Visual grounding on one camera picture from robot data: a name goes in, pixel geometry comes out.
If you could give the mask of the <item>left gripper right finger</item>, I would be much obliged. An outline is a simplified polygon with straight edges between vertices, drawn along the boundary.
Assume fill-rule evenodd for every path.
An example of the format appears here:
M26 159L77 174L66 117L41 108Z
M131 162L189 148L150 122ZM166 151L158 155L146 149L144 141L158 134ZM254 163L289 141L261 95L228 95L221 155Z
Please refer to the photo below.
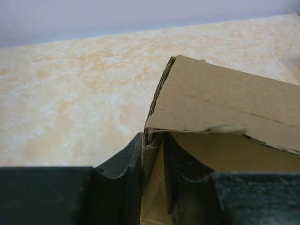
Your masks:
M163 140L168 214L175 225L297 225L297 173L216 172Z

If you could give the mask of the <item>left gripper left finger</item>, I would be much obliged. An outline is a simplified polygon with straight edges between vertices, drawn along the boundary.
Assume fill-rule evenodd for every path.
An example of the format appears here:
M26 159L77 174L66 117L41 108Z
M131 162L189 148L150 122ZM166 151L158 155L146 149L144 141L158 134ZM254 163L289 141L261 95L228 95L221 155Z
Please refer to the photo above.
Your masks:
M97 167L2 167L3 225L138 225L142 133Z

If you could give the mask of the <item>brown cardboard box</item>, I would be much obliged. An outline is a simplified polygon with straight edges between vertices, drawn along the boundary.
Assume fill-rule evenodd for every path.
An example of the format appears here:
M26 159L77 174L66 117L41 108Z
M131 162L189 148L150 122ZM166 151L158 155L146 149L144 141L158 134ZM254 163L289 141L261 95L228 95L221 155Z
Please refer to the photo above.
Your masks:
M171 57L145 122L143 225L173 225L165 189L167 133L219 173L300 174L300 88L204 60Z

